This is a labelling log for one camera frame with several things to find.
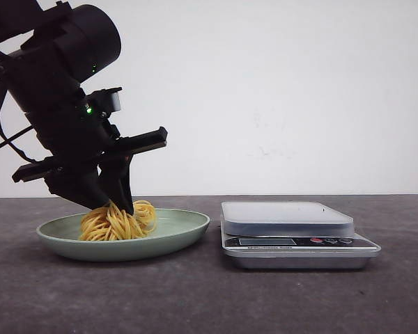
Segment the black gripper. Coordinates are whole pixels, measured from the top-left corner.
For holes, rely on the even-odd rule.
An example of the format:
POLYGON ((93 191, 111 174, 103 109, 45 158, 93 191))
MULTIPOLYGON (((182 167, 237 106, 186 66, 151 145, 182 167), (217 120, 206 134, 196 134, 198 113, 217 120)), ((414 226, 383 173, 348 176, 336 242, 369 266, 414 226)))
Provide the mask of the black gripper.
POLYGON ((164 147, 168 132, 160 127, 145 134, 122 137, 109 117, 93 112, 87 97, 74 104, 64 104, 52 115, 28 115, 39 141, 52 156, 19 167, 12 179, 28 182, 44 177, 51 194, 89 209, 105 206, 110 199, 120 211, 133 214, 132 154, 164 147), (93 167, 98 164, 99 177, 97 168, 93 167))

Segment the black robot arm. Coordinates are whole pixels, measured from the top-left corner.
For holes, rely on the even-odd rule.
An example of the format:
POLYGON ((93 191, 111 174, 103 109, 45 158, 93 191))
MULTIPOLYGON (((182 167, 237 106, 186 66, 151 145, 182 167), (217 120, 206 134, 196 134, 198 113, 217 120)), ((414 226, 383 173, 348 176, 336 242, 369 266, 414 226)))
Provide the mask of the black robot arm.
POLYGON ((12 95, 50 151, 27 159, 15 182, 41 178, 51 193, 90 209, 112 202, 133 213, 132 157, 165 146, 167 131, 121 136, 109 121, 120 109, 118 89, 86 94, 80 86, 120 52, 116 26, 95 6, 0 1, 0 111, 12 95))

